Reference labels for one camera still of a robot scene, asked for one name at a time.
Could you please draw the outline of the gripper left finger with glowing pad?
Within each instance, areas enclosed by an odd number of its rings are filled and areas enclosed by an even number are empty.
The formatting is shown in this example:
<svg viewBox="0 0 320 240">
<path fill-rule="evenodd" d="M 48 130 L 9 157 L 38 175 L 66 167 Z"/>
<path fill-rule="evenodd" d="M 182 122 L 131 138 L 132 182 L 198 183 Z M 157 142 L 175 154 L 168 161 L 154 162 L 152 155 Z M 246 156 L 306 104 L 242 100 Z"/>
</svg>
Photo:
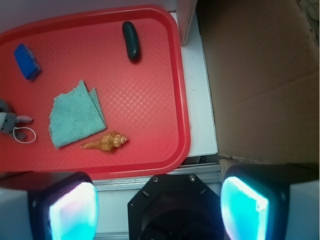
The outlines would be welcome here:
<svg viewBox="0 0 320 240">
<path fill-rule="evenodd" d="M 2 172 L 2 240 L 92 240 L 98 191 L 85 172 Z"/>
</svg>

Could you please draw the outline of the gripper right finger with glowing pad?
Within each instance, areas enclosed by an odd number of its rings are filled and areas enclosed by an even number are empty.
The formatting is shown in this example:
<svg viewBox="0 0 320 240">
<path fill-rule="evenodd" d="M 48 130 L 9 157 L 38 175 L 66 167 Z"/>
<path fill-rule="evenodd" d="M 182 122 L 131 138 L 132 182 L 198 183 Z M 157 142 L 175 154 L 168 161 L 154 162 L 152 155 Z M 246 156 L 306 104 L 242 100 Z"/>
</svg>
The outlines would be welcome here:
<svg viewBox="0 0 320 240">
<path fill-rule="evenodd" d="M 224 176 L 220 205 L 232 240 L 318 240 L 320 166 L 233 165 Z"/>
</svg>

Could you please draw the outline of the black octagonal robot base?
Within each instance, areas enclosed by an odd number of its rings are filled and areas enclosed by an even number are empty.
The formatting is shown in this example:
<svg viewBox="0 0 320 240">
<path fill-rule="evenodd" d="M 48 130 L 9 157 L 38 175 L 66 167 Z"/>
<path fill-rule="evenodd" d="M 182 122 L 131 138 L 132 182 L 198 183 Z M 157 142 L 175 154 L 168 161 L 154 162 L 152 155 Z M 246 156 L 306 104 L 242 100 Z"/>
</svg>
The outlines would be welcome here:
<svg viewBox="0 0 320 240">
<path fill-rule="evenodd" d="M 131 240 L 222 240 L 220 197 L 195 174 L 154 175 L 127 204 Z"/>
</svg>

